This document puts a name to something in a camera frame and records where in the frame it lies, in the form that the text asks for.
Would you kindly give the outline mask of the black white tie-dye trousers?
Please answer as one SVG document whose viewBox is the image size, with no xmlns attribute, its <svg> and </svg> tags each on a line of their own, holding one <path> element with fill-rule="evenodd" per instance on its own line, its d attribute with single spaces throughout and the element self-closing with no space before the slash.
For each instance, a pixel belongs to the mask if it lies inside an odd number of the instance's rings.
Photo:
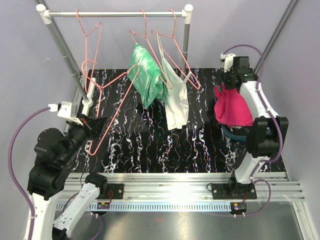
<svg viewBox="0 0 320 240">
<path fill-rule="evenodd" d="M 229 128 L 229 132 L 235 136 L 247 136 L 250 126 L 233 126 Z"/>
</svg>

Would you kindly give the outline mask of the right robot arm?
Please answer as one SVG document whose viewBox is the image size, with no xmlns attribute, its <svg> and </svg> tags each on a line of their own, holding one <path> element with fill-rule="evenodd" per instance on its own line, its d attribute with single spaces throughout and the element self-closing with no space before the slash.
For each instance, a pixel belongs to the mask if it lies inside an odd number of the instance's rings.
<svg viewBox="0 0 320 240">
<path fill-rule="evenodd" d="M 256 174 L 265 163 L 275 162 L 281 156 L 289 121 L 271 107 L 248 56 L 223 53 L 220 60 L 224 67 L 217 77 L 218 86 L 237 90 L 250 110 L 253 124 L 246 136 L 247 152 L 242 163 L 227 183 L 212 187 L 212 196 L 217 200 L 254 200 L 257 198 Z"/>
</svg>

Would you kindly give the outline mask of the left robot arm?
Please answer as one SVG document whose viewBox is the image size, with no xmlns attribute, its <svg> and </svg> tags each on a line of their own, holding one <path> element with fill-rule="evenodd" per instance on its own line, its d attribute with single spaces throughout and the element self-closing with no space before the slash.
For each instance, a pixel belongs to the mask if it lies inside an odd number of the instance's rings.
<svg viewBox="0 0 320 240">
<path fill-rule="evenodd" d="M 41 132 L 34 147 L 35 164 L 29 173 L 27 185 L 33 201 L 28 221 L 33 240 L 68 240 L 91 202 L 108 194 L 107 178 L 91 173 L 69 207 L 55 218 L 57 203 L 71 172 L 72 160 L 87 141 L 100 136 L 107 121 L 106 117 L 87 117 L 83 114 L 77 118 L 80 122 L 72 122 L 67 135 L 57 128 Z"/>
</svg>

